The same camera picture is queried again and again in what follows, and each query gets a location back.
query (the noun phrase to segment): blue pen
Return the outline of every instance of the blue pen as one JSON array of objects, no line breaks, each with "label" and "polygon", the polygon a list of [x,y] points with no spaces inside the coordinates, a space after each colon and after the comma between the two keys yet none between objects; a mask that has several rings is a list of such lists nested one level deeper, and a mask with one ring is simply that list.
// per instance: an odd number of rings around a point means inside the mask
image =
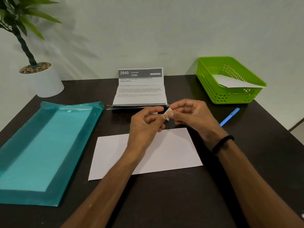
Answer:
[{"label": "blue pen", "polygon": [[230,113],[230,115],[228,115],[228,117],[226,117],[225,119],[224,119],[224,121],[222,121],[219,125],[220,126],[223,126],[226,122],[228,122],[228,120],[230,119],[230,118],[232,118],[238,111],[240,110],[240,108],[236,108],[234,111],[232,111],[231,113]]}]

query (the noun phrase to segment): white paper sheet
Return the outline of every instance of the white paper sheet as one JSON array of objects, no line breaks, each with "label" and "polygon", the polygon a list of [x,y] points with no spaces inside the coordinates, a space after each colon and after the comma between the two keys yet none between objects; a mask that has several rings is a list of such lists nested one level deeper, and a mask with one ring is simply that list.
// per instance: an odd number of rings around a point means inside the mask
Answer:
[{"label": "white paper sheet", "polygon": [[241,81],[221,74],[214,74],[213,77],[218,82],[218,84],[222,86],[226,86],[227,88],[233,88],[233,87],[264,88],[264,86],[254,85],[249,82]]},{"label": "white paper sheet", "polygon": [[[101,179],[122,156],[129,134],[97,139],[89,180]],[[147,149],[133,174],[174,170],[203,165],[187,128],[163,130]]]},{"label": "white paper sheet", "polygon": [[163,68],[118,70],[113,106],[167,105]]}]

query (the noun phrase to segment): green basket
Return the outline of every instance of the green basket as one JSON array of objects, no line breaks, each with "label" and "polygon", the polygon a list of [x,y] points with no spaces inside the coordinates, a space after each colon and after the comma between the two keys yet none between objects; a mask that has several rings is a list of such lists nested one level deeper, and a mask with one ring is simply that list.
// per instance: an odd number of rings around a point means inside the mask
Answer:
[{"label": "green basket", "polygon": [[215,104],[250,103],[262,88],[227,88],[218,84],[212,76],[222,74],[266,87],[267,84],[233,57],[200,57],[196,76]]}]

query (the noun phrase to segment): table surface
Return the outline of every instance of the table surface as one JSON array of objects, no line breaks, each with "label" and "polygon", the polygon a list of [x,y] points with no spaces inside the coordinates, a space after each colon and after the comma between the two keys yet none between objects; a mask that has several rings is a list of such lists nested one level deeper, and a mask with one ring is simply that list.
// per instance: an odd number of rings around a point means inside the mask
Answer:
[{"label": "table surface", "polygon": [[[110,105],[118,79],[63,84],[59,95],[35,96],[0,132],[0,147],[40,108],[41,101]],[[239,107],[224,129],[282,199],[299,216],[304,212],[304,146],[263,107],[256,101],[215,105],[195,75],[165,76],[165,89],[168,103],[203,100],[218,121]],[[1,204],[0,227],[60,227],[100,182],[88,181],[97,137],[128,133],[135,112],[102,112],[58,207]],[[166,123],[166,129],[177,127],[172,120]],[[107,227],[248,227],[222,166],[198,134],[188,131],[204,166],[132,175]]]}]

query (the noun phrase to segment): hand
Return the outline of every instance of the hand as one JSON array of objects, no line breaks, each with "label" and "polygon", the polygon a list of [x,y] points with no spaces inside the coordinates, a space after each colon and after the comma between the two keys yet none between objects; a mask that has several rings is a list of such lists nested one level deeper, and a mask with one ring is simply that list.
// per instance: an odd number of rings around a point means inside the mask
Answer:
[{"label": "hand", "polygon": [[163,124],[166,119],[164,114],[150,114],[162,112],[162,106],[146,107],[133,115],[130,124],[130,133],[125,155],[130,154],[132,159],[141,161],[146,149],[151,145],[155,134],[165,128]]},{"label": "hand", "polygon": [[174,119],[177,125],[188,124],[212,147],[228,135],[213,117],[204,101],[183,99],[171,104],[170,108],[172,111],[168,113],[168,116]]}]

